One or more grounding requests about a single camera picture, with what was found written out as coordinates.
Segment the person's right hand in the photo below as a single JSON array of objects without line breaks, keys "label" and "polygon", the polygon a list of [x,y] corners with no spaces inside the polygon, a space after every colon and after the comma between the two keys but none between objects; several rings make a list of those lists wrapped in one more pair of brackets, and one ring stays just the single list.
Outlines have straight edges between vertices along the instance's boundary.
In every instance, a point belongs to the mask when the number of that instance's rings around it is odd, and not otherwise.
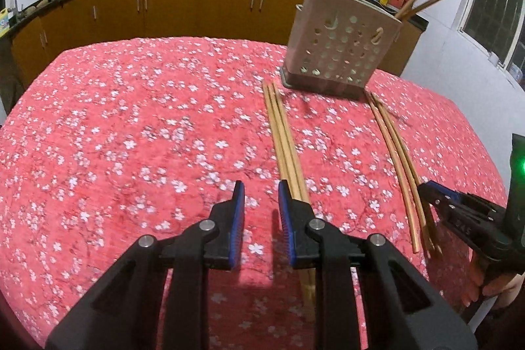
[{"label": "person's right hand", "polygon": [[524,275],[513,275],[512,273],[504,273],[491,281],[485,281],[484,270],[477,255],[473,254],[467,270],[467,279],[461,301],[464,306],[468,307],[471,303],[476,302],[479,297],[497,296],[493,309],[505,308],[517,298],[523,282]]}]

